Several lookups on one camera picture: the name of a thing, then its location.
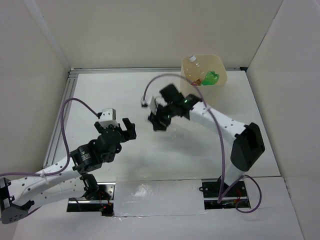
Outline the red label bottle red cap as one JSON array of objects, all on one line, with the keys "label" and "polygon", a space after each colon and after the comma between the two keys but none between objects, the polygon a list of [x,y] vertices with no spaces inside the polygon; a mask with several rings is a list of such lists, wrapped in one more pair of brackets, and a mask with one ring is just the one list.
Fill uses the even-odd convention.
[{"label": "red label bottle red cap", "polygon": [[201,86],[202,85],[202,80],[201,79],[197,79],[197,80],[193,81],[191,83],[191,85],[193,85],[193,86]]}]

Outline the clear bottle white cap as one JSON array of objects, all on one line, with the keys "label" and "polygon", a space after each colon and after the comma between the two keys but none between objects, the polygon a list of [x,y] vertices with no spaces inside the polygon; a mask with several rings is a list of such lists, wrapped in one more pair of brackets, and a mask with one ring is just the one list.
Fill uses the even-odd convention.
[{"label": "clear bottle white cap", "polygon": [[203,80],[206,72],[203,70],[199,60],[195,55],[188,57],[183,65],[184,75],[190,80]]}]

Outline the green plastic bottle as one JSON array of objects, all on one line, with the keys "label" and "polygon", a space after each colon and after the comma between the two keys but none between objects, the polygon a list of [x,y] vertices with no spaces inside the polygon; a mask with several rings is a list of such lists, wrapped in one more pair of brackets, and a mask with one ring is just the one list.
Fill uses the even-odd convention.
[{"label": "green plastic bottle", "polygon": [[215,71],[208,71],[204,79],[201,82],[201,86],[215,85],[219,81],[220,75]]}]

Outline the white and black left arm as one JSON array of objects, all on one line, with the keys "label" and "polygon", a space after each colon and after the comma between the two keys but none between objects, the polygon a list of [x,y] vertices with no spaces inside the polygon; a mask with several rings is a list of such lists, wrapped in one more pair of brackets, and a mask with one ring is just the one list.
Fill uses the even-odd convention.
[{"label": "white and black left arm", "polygon": [[97,139],[79,146],[55,164],[20,179],[0,179],[0,219],[12,224],[49,203],[68,198],[92,200],[99,193],[99,185],[92,175],[104,163],[111,163],[122,150],[122,143],[137,137],[136,125],[123,118],[122,130],[115,120],[103,126],[94,124]]}]

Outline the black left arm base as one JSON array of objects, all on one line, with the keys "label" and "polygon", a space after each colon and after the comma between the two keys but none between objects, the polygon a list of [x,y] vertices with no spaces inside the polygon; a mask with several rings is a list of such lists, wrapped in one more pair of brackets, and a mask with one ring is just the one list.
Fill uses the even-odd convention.
[{"label": "black left arm base", "polygon": [[114,216],[115,183],[98,183],[93,175],[80,177],[84,183],[84,195],[68,199],[68,213],[100,213],[104,217]]}]

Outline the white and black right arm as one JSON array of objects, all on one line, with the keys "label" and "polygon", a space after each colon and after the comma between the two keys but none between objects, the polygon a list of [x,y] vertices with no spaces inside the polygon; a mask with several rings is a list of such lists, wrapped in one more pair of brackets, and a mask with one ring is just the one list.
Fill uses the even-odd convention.
[{"label": "white and black right arm", "polygon": [[154,96],[142,97],[141,105],[150,109],[148,120],[154,131],[166,131],[173,117],[186,118],[220,134],[231,146],[231,164],[218,184],[223,196],[230,196],[236,189],[235,181],[248,172],[265,152],[265,144],[259,126],[252,122],[244,124],[215,110],[194,95],[183,96],[175,85],[169,84],[160,92],[166,105],[161,105]]}]

